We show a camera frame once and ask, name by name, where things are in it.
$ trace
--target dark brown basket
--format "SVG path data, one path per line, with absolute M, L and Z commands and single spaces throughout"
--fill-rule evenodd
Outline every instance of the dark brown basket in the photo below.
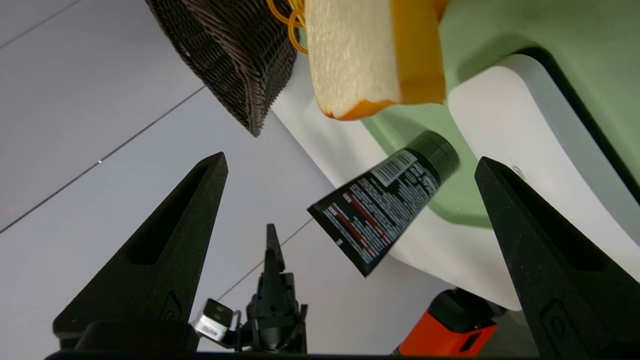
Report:
M 265 0 L 147 0 L 176 51 L 253 136 L 291 76 L 296 50 Z M 276 0 L 283 14 L 286 0 Z

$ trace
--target green tray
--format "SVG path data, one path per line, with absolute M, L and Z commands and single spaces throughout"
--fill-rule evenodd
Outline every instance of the green tray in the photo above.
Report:
M 453 0 L 440 39 L 447 92 L 521 49 L 546 49 L 640 179 L 640 1 Z M 425 129 L 450 141 L 460 169 L 429 207 L 456 224 L 490 227 L 473 177 L 477 159 L 446 106 L 395 105 L 363 123 L 387 154 Z

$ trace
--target rubber band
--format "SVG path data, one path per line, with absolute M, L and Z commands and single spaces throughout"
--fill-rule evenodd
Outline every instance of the rubber band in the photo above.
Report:
M 298 42 L 298 38 L 296 37 L 296 28 L 304 28 L 305 27 L 305 2 L 304 0 L 287 0 L 289 6 L 291 7 L 291 15 L 287 18 L 282 15 L 278 8 L 276 8 L 273 0 L 266 0 L 267 6 L 269 10 L 275 16 L 278 21 L 287 25 L 287 34 L 289 35 L 289 41 L 293 47 L 296 48 L 299 52 L 303 54 L 308 54 L 309 52 L 300 45 Z

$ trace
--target toy bread slice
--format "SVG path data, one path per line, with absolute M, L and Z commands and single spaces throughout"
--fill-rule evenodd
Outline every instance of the toy bread slice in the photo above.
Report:
M 445 99 L 438 21 L 446 0 L 306 0 L 311 79 L 328 117 Z

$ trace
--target red stripe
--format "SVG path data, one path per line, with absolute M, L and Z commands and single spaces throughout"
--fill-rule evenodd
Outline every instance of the red stripe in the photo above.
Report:
M 349 231 L 351 231 L 351 234 L 353 234 L 353 236 L 355 236 L 358 240 L 360 240 L 360 243 L 362 244 L 362 246 L 364 246 L 364 248 L 367 249 L 367 251 L 371 254 L 371 256 L 375 256 L 371 248 L 369 248 L 367 243 L 364 242 L 360 234 L 358 234 L 356 229 L 354 229 L 351 223 L 349 223 L 349 220 L 347 220 L 347 218 L 344 217 L 344 215 L 340 211 L 338 211 L 338 209 L 336 209 L 335 206 L 331 205 L 331 207 L 333 208 L 333 210 L 335 210 L 336 214 L 338 214 L 338 218 L 340 218 L 342 223 L 349 229 Z
M 378 232 L 378 234 L 380 234 L 380 236 L 382 236 L 382 238 L 389 245 L 391 245 L 391 240 L 389 240 L 389 238 L 387 238 L 387 235 L 382 231 L 382 229 L 380 229 L 380 226 L 378 225 L 378 223 L 373 221 L 373 218 L 371 218 L 369 213 L 365 211 L 365 209 L 362 207 L 362 205 L 360 205 L 360 203 L 353 197 L 352 194 L 347 193 L 347 196 L 351 199 L 351 202 L 356 206 L 356 208 L 358 208 L 358 210 L 360 210 L 360 212 L 367 219 L 367 221 L 373 226 L 373 228 Z

